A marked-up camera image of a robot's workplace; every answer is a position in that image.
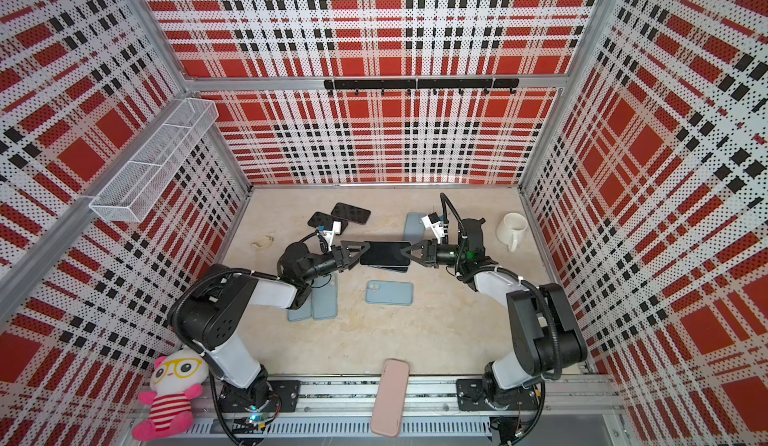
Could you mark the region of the light blue case front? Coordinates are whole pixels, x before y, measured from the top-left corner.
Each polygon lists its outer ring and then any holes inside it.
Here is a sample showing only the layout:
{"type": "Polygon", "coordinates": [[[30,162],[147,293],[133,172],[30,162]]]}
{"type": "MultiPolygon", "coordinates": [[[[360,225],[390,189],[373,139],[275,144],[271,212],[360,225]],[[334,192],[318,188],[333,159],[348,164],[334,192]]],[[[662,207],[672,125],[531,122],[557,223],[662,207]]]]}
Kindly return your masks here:
{"type": "Polygon", "coordinates": [[[369,304],[410,306],[414,299],[414,285],[402,281],[369,281],[365,301],[369,304]]]}

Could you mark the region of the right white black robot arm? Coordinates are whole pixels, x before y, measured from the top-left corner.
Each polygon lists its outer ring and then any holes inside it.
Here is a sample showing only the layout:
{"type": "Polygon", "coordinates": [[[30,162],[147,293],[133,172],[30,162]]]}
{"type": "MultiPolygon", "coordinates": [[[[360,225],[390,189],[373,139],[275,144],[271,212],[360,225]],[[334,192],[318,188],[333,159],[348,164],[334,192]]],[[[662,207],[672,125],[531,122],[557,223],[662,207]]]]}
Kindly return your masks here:
{"type": "Polygon", "coordinates": [[[402,256],[425,267],[446,267],[472,291],[507,309],[512,351],[485,367],[474,403],[501,410],[525,393],[544,397],[545,382],[587,359],[588,348],[563,287],[537,286],[502,267],[486,254],[483,218],[463,218],[449,197],[440,194],[442,212],[422,223],[435,234],[400,250],[402,256]]]}

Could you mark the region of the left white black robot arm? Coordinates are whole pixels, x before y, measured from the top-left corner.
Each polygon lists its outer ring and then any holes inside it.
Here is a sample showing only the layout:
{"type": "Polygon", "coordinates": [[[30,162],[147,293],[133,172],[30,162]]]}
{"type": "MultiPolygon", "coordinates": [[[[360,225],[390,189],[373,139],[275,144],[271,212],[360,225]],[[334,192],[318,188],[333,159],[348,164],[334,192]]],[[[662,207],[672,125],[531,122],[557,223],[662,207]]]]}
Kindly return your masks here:
{"type": "Polygon", "coordinates": [[[344,241],[314,253],[300,240],[286,247],[275,275],[215,264],[171,306],[169,326],[214,377],[243,394],[245,405],[260,409],[270,401],[268,373],[238,332],[246,309],[297,310],[316,279],[353,268],[368,250],[368,242],[344,241]]]}

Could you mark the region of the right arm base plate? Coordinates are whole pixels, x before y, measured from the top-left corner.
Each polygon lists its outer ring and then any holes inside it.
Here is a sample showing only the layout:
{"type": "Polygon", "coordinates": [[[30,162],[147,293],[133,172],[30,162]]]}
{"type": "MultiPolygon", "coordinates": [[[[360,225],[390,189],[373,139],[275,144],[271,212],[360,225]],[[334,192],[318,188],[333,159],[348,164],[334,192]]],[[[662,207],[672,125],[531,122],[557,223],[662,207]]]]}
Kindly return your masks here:
{"type": "Polygon", "coordinates": [[[532,388],[503,389],[486,377],[457,380],[456,397],[460,411],[534,411],[538,407],[532,388]]]}

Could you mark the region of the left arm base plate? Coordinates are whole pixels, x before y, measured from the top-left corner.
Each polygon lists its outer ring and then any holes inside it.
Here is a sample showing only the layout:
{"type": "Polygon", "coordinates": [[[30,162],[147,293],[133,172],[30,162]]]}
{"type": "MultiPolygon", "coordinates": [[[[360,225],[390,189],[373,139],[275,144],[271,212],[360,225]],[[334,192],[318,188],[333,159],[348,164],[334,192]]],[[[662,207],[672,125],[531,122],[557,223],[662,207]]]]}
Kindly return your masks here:
{"type": "Polygon", "coordinates": [[[226,382],[218,392],[218,404],[223,413],[275,412],[296,410],[301,382],[298,380],[266,380],[246,389],[226,382]]]}

